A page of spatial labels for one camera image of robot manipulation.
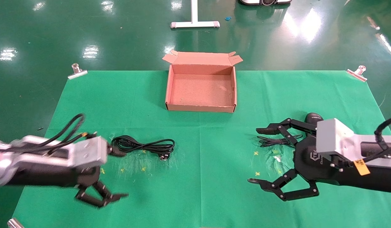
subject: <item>white metal stand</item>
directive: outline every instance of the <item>white metal stand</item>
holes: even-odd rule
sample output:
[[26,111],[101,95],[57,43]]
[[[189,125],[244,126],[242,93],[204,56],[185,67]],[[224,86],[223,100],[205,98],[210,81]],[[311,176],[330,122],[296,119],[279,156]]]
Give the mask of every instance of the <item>white metal stand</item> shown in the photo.
[[171,28],[192,28],[192,27],[219,27],[218,21],[199,22],[197,0],[191,0],[191,22],[172,22]]

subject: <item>black cable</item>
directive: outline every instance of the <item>black cable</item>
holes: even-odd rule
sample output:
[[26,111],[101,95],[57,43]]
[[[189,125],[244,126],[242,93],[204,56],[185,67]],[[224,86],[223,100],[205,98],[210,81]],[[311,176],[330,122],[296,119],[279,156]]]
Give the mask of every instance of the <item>black cable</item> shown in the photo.
[[[389,147],[387,145],[387,143],[384,141],[384,138],[382,137],[382,131],[388,127],[389,125],[391,125],[391,118],[382,122],[378,127],[377,129],[374,131],[374,135],[375,135],[375,141],[377,142],[377,144],[381,147],[382,151],[377,153],[377,154],[374,154],[374,155],[371,155],[371,156],[368,156],[368,157],[365,157],[363,158],[363,161],[366,163],[366,162],[369,162],[369,161],[372,161],[374,159],[377,159],[377,158],[380,158],[380,157],[383,157],[385,155],[388,155],[388,154],[391,154],[391,147]],[[350,162],[345,162],[344,163],[344,166],[346,167],[353,167],[354,166],[354,162],[350,161]]]
[[53,150],[53,149],[58,149],[58,148],[67,146],[67,145],[69,145],[71,143],[74,143],[76,140],[78,140],[81,137],[84,137],[86,135],[87,135],[87,133],[81,133],[78,136],[74,137],[73,139],[71,139],[71,140],[69,140],[67,142],[56,144],[55,146],[45,146],[45,147],[43,146],[43,147],[38,147],[38,148],[37,147],[32,147],[32,148],[27,148],[27,149],[19,148],[19,147],[10,147],[8,149],[0,149],[0,152],[31,153],[31,152],[40,152],[40,151],[46,151],[46,150]]
[[[57,135],[59,135],[59,134],[63,134],[71,125],[72,125],[72,123],[74,122],[74,121],[76,121],[77,119],[79,119],[80,118],[80,120],[77,122],[77,124],[72,128],[72,130],[70,131],[70,133],[60,142],[60,143],[65,143],[65,142],[67,142],[69,139],[70,139],[70,137],[72,137],[75,133],[76,133],[76,131],[80,128],[80,126],[83,124],[83,122],[84,122],[84,115],[83,115],[83,113],[80,113],[80,114],[77,114],[77,115],[75,115],[73,118],[72,118],[72,120],[70,120],[69,121],[69,123],[62,129],[62,131],[60,132],[60,133],[58,133]],[[48,151],[48,155],[51,155],[51,154],[53,154],[53,153],[55,153],[56,152],[56,149],[55,150],[50,150],[50,151]]]
[[[171,142],[171,144],[159,144],[162,142]],[[120,152],[130,153],[134,150],[139,149],[147,150],[151,153],[158,154],[158,156],[163,160],[166,160],[171,154],[171,152],[173,152],[174,145],[175,142],[172,139],[163,139],[156,142],[142,144],[136,141],[133,137],[127,135],[115,137],[111,141],[111,146],[117,148]],[[121,156],[119,153],[111,153],[110,155],[119,157]]]
[[[295,139],[299,139],[299,138],[302,138],[302,135],[295,135],[293,137]],[[274,145],[285,145],[285,146],[292,147],[290,142],[287,141],[287,139],[285,139],[285,138],[273,139],[273,138],[267,138],[267,137],[263,137],[263,136],[258,136],[258,138],[260,139],[259,143],[262,143],[260,145],[260,147],[268,147],[268,146],[274,146]]]
[[73,124],[74,121],[76,121],[77,119],[79,119],[79,122],[76,124],[76,126],[74,126],[74,128],[72,129],[72,131],[64,138],[64,140],[62,140],[61,143],[65,143],[66,141],[69,140],[69,138],[75,134],[75,132],[80,128],[80,126],[83,124],[84,122],[84,115],[83,113],[80,113],[80,114],[77,114],[75,115],[69,122],[68,124],[58,133],[56,134],[55,136],[53,136],[52,138],[48,139],[47,141],[43,142],[43,143],[40,143],[40,144],[37,144],[35,145],[34,147],[41,147],[41,146],[45,146],[47,145],[48,143],[51,143],[55,140],[57,140],[59,137],[62,136],[62,134],[64,134],[68,128]]

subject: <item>yellow label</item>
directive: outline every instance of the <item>yellow label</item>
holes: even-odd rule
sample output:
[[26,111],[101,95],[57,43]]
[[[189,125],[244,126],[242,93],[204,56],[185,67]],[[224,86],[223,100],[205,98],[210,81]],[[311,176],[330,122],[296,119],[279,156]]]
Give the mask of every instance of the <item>yellow label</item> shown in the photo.
[[363,159],[359,159],[354,161],[354,165],[356,166],[357,171],[359,171],[359,174],[361,176],[370,174],[369,168],[367,168],[366,163],[363,161]]

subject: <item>white stand base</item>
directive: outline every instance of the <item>white stand base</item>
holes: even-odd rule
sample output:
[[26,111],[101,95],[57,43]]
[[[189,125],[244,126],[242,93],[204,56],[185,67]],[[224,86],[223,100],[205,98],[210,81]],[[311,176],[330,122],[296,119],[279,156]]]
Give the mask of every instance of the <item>white stand base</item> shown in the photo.
[[215,22],[172,22],[171,28],[194,28],[194,27],[219,27],[220,23]]

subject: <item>box flap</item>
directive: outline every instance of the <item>box flap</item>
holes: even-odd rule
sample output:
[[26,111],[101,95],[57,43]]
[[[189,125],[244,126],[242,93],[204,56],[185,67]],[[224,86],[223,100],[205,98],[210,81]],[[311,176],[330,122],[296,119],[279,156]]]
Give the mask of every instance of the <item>box flap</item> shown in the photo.
[[235,53],[177,52],[171,50],[171,53],[166,54],[163,60],[175,65],[233,66],[243,61],[240,56],[234,56]]

